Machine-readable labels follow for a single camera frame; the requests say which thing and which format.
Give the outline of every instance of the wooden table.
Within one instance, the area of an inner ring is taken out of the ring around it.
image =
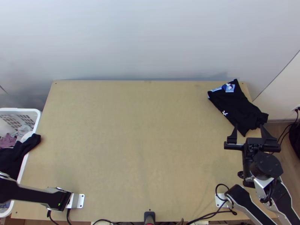
[[[55,81],[37,129],[42,142],[30,152],[21,183],[84,193],[84,208],[70,213],[73,221],[138,222],[150,209],[157,221],[190,221],[214,212],[215,186],[242,184],[241,152],[223,149],[233,126],[207,99],[208,90],[224,83]],[[248,191],[264,209],[255,190]],[[65,213],[52,216],[65,220]],[[12,217],[46,214],[42,205],[16,202]],[[213,218],[231,219],[247,217]]]

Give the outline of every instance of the black t-shirt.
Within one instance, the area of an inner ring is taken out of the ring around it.
[[[234,79],[207,92],[208,99],[217,107],[238,131],[246,136],[248,130],[255,130],[268,120],[268,114],[248,101],[239,82]]]

